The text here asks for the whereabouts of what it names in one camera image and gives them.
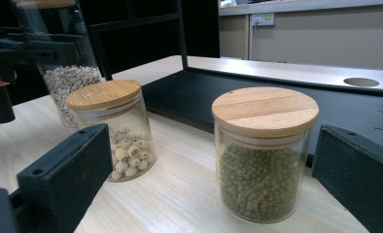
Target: table surface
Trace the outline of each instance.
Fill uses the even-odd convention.
[[[275,79],[347,85],[345,78],[379,81],[383,71],[189,57],[189,65]],[[182,69],[179,56],[114,76],[142,84]],[[49,96],[14,107],[17,119],[0,124],[0,187],[17,189],[16,174],[77,131],[62,126]],[[233,215],[221,202],[214,135],[149,113],[157,161],[143,176],[105,182],[76,232],[367,232],[306,170],[298,207],[284,221],[259,224]]]

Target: black foam block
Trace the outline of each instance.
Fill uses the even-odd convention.
[[[322,125],[312,176],[370,232],[383,233],[383,147]]]
[[[82,129],[17,174],[32,203],[33,232],[73,232],[113,170],[107,124]]]

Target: power outlet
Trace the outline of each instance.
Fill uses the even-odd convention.
[[[264,13],[252,15],[252,25],[272,26],[274,25],[274,13]]]

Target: beige wall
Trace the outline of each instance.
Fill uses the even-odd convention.
[[[220,56],[249,59],[249,16],[220,17]]]
[[[383,69],[383,6],[276,13],[252,43],[254,60]]]

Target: glass container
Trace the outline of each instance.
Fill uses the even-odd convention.
[[[80,129],[98,123],[109,125],[114,169],[109,182],[132,180],[155,164],[155,143],[139,82],[89,85],[71,93],[66,104]]]
[[[28,57],[39,68],[63,125],[77,127],[65,104],[71,92],[101,82],[88,32],[75,0],[11,0]]]
[[[296,210],[317,103],[286,88],[249,87],[218,97],[212,114],[223,203],[250,221],[289,217]]]

